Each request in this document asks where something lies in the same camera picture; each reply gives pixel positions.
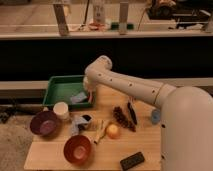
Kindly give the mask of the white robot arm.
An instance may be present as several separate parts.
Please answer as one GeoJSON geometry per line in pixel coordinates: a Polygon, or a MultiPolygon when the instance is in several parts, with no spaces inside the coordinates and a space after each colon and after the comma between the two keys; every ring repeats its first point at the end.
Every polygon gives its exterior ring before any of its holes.
{"type": "Polygon", "coordinates": [[[105,55],[85,69],[84,87],[99,84],[161,111],[161,171],[213,171],[213,96],[208,92],[116,73],[105,55]]]}

